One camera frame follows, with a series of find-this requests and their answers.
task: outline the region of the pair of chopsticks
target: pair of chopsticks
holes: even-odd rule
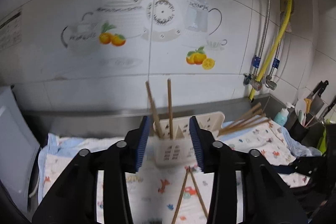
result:
[[[167,87],[168,87],[169,136],[170,136],[170,139],[172,140],[173,139],[173,112],[172,112],[172,104],[171,104],[171,81],[170,79],[167,80]],[[156,133],[159,138],[163,139],[163,132],[160,126],[160,118],[159,118],[158,112],[155,107],[155,102],[153,100],[151,88],[149,86],[148,81],[146,81],[146,89],[147,89],[148,99],[151,104],[151,110],[153,114]]]
[[[185,189],[185,184],[187,182],[187,178],[188,178],[188,173],[190,173],[191,175],[191,178],[193,180],[193,184],[195,186],[195,190],[196,190],[196,193],[197,193],[197,197],[198,197],[198,200],[202,206],[202,210],[203,210],[203,213],[205,215],[205,217],[208,219],[208,212],[207,212],[207,209],[204,205],[204,202],[203,202],[203,199],[202,199],[202,196],[200,194],[200,190],[198,189],[198,186],[197,186],[197,183],[196,183],[196,180],[195,180],[195,177],[194,177],[194,174],[190,168],[190,166],[188,167],[188,169],[186,170],[185,172],[185,176],[184,176],[184,180],[183,180],[183,184],[182,184],[182,188],[181,188],[181,192],[180,192],[180,196],[178,198],[178,201],[177,201],[177,205],[176,205],[176,209],[175,209],[175,213],[174,213],[174,216],[173,216],[173,220],[171,221],[171,224],[175,224],[176,222],[176,218],[177,218],[177,215],[179,213],[179,210],[180,210],[180,206],[181,206],[181,202],[182,202],[182,197],[183,197],[183,193],[184,193],[184,189]]]
[[[241,117],[229,124],[225,128],[219,130],[217,136],[226,135],[235,131],[251,128],[260,124],[271,121],[271,119],[265,120],[266,115],[261,109],[261,104],[258,103],[252,107],[249,111],[244,113]]]

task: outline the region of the white plastic basket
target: white plastic basket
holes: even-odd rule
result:
[[[199,127],[209,130],[217,137],[218,130],[224,122],[224,114],[220,111],[195,115]],[[178,165],[195,161],[194,147],[189,133],[189,117],[173,119],[173,136],[169,136],[169,119],[160,120],[163,139],[155,136],[154,155],[157,166]]]

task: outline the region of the paper label on wall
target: paper label on wall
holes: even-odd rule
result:
[[[21,42],[21,10],[0,22],[0,51]]]

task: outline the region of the yellow hose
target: yellow hose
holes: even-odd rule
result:
[[[266,69],[268,68],[268,65],[270,64],[270,62],[271,62],[271,60],[273,58],[273,55],[274,55],[275,51],[277,50],[277,47],[278,47],[278,45],[280,43],[280,40],[281,40],[282,36],[284,35],[285,30],[287,28],[287,25],[288,25],[288,22],[289,22],[289,18],[291,16],[291,11],[292,11],[292,0],[288,0],[285,18],[283,19],[283,23],[282,23],[281,28],[279,30],[278,36],[276,37],[276,39],[274,41],[274,44],[273,44],[273,46],[271,48],[271,51],[268,54],[266,60],[264,61],[263,65],[262,65],[262,67],[261,67],[261,69],[259,71],[259,74],[258,74],[258,76],[256,78],[257,82],[260,82],[260,80],[264,76],[264,74],[266,72]],[[250,100],[253,99],[254,93],[255,93],[255,89],[252,88],[252,90],[250,92],[250,95],[249,95],[249,99]]]

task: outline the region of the cup handle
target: cup handle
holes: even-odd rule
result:
[[[82,16],[82,21],[84,21],[84,17],[85,17],[86,15],[93,15],[93,12],[87,12],[87,13],[85,13],[85,14]]]
[[[213,32],[211,32],[209,35],[213,34],[215,31],[217,31],[219,26],[222,24],[222,20],[223,20],[223,15],[222,15],[221,11],[219,11],[217,8],[212,8],[209,12],[211,12],[212,10],[217,10],[220,13],[220,23],[218,24],[217,28]]]
[[[65,40],[64,40],[64,31],[65,31],[65,29],[67,28],[68,26],[66,26],[64,29],[63,29],[63,31],[62,31],[62,33],[61,33],[61,42],[62,42],[62,44],[63,44],[63,46],[65,47],[65,48],[67,48],[68,47],[68,44],[65,42]]]

